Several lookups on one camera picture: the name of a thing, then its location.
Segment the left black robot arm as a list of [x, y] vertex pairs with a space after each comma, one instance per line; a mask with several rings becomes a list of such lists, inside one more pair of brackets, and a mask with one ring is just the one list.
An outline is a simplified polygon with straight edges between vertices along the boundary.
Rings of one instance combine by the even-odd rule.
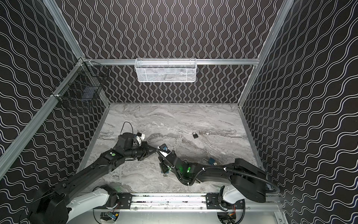
[[157, 148], [143, 140], [141, 133], [123, 133], [115, 146], [101, 155], [88, 167], [52, 187], [41, 187], [28, 206], [27, 219], [31, 224], [66, 224], [88, 209], [98, 207], [92, 200], [81, 209], [71, 202], [97, 179], [114, 171], [126, 161], [142, 161], [156, 153]]

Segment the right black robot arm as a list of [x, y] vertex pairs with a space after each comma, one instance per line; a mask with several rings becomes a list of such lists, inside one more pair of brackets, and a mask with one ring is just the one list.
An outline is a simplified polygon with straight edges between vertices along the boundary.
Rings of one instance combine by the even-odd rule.
[[157, 150], [160, 166], [164, 172], [171, 171], [179, 182], [192, 186], [196, 182], [218, 182], [233, 186], [244, 199], [257, 203], [266, 202], [266, 174], [247, 162], [236, 158], [226, 165], [204, 165], [181, 160], [174, 151]]

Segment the black padlock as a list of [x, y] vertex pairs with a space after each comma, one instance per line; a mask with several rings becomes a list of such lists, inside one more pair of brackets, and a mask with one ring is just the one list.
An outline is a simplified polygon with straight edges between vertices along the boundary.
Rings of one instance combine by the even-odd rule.
[[197, 139], [197, 138], [199, 137], [198, 134], [195, 133], [195, 132], [193, 132], [192, 135], [193, 135], [193, 138], [194, 138], [194, 139]]

